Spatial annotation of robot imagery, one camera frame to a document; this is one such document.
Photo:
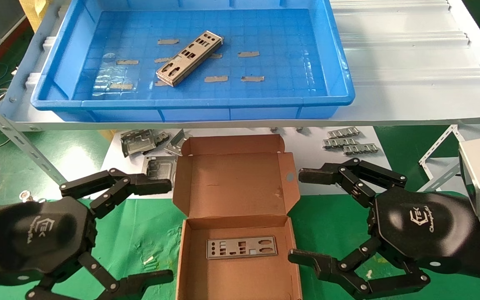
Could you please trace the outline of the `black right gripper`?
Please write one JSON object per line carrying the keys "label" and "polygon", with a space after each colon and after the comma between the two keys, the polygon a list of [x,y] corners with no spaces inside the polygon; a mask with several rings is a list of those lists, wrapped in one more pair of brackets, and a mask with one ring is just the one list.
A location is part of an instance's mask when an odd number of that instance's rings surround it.
{"label": "black right gripper", "polygon": [[[288,252],[289,262],[312,268],[318,280],[339,285],[355,300],[419,292],[430,283],[419,267],[464,274],[478,266],[479,254],[472,241],[478,219],[463,196],[410,192],[403,189],[405,175],[360,159],[324,163],[320,169],[302,168],[298,180],[338,185],[362,207],[373,206],[375,237],[343,260],[305,250]],[[375,191],[364,182],[388,190],[375,198]],[[405,274],[371,280],[359,277],[355,270],[377,252]]]}

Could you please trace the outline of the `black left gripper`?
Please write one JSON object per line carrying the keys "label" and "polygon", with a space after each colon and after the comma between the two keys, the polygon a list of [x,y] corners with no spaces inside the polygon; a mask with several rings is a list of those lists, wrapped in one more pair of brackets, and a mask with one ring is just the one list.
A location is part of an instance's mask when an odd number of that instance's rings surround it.
{"label": "black left gripper", "polygon": [[73,300],[52,292],[85,267],[105,290],[97,300],[140,300],[152,285],[173,281],[171,270],[130,275],[120,280],[93,258],[96,221],[80,201],[23,202],[0,206],[0,285],[40,280],[26,300]]}

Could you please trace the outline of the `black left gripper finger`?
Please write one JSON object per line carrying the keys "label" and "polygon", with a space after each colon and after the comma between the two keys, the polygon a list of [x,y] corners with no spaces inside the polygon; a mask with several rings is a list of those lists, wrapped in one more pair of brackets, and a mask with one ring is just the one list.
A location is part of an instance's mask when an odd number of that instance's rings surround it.
{"label": "black left gripper finger", "polygon": [[81,199],[97,192],[102,194],[90,203],[95,218],[103,218],[130,195],[165,194],[172,189],[169,179],[151,179],[144,173],[125,173],[116,168],[61,184],[62,196]]}

